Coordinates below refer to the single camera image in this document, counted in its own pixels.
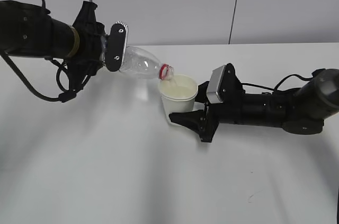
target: white cup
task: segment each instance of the white cup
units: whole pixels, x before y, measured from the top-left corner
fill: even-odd
[[[168,80],[160,81],[158,89],[163,101],[167,122],[172,125],[178,125],[171,122],[168,115],[171,113],[192,111],[194,98],[198,94],[198,85],[193,79],[185,75],[174,75],[173,79],[175,83]],[[185,96],[178,97],[172,92],[176,86],[182,86],[188,89]]]

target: plastic bottle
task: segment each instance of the plastic bottle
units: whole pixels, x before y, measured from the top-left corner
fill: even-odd
[[[131,77],[143,79],[170,80],[174,75],[174,69],[171,66],[162,64],[150,52],[137,47],[126,47],[119,71]]]

